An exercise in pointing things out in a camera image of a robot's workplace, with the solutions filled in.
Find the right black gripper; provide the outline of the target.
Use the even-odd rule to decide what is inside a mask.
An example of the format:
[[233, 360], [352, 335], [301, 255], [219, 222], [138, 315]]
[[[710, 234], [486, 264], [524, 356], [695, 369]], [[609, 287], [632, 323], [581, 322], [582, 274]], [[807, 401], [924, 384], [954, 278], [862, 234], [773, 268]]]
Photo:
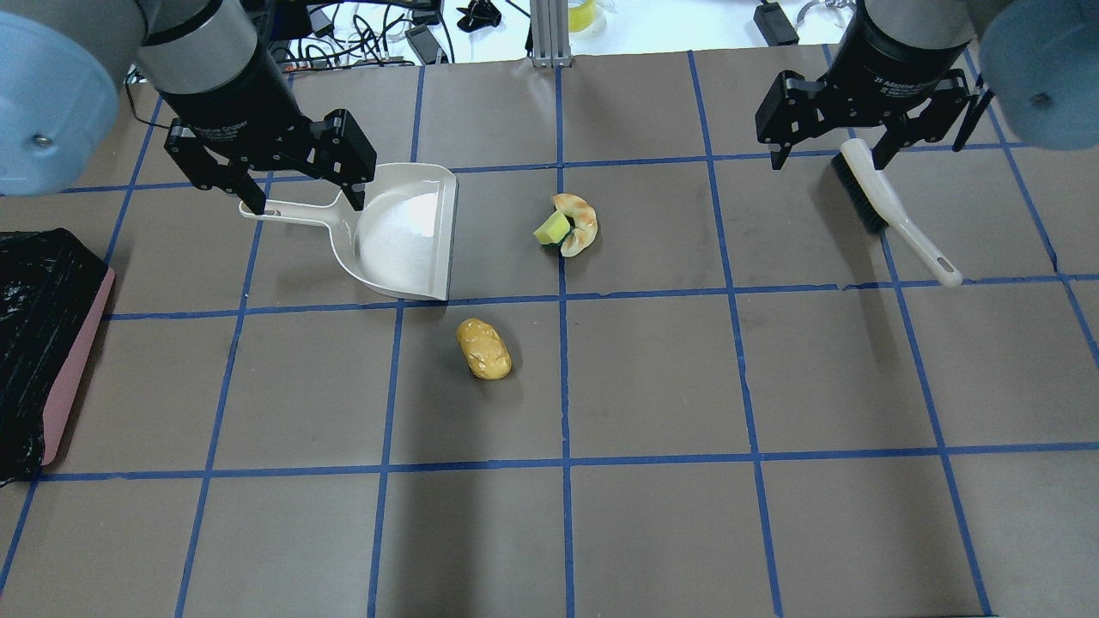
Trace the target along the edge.
[[755, 112], [757, 141], [779, 172], [793, 146], [839, 128], [884, 126], [872, 148], [877, 172], [919, 142], [939, 143], [973, 100], [955, 67], [968, 40], [906, 42], [876, 22], [851, 22], [820, 81], [782, 70]]

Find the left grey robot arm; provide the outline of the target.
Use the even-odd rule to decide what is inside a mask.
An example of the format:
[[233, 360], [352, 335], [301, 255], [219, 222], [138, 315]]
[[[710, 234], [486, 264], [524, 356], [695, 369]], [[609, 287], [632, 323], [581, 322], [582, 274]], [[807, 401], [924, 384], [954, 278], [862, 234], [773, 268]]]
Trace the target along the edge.
[[314, 121], [238, 1], [4, 1], [1, 188], [74, 186], [114, 126], [132, 68], [175, 112], [164, 148], [192, 187], [260, 216], [255, 172], [299, 172], [365, 203], [377, 154], [349, 111]]

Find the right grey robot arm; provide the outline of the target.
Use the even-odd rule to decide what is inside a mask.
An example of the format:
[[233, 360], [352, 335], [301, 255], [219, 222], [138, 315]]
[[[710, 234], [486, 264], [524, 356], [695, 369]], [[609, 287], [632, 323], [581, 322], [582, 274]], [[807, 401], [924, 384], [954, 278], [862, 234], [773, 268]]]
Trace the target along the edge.
[[884, 169], [900, 148], [956, 132], [964, 148], [993, 100], [1037, 148], [1096, 146], [1095, 1], [857, 1], [815, 81], [784, 70], [755, 113], [773, 169], [793, 146], [840, 128], [882, 126]]

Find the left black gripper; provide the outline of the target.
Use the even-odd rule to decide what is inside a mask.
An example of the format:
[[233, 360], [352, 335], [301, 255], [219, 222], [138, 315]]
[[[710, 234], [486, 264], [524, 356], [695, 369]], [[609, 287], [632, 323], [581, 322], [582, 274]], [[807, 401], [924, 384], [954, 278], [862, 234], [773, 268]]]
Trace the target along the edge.
[[354, 115], [335, 109], [321, 121], [303, 115], [274, 65], [251, 65], [207, 93], [162, 93], [177, 118], [164, 148], [200, 191], [235, 195], [253, 216], [266, 194], [249, 172], [302, 172], [338, 186], [356, 212], [364, 210], [377, 152]]

